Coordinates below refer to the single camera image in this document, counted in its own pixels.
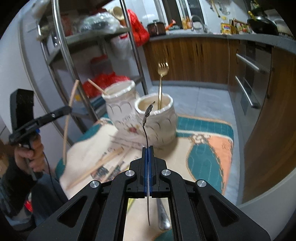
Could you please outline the left hand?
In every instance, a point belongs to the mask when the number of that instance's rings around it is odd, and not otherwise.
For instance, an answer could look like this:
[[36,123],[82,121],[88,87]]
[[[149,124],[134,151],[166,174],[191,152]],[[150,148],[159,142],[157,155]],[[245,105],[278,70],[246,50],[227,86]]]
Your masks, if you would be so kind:
[[30,148],[16,147],[15,162],[16,165],[27,174],[33,172],[42,172],[45,168],[45,156],[43,154],[44,146],[41,142],[41,136],[36,135],[30,140]]

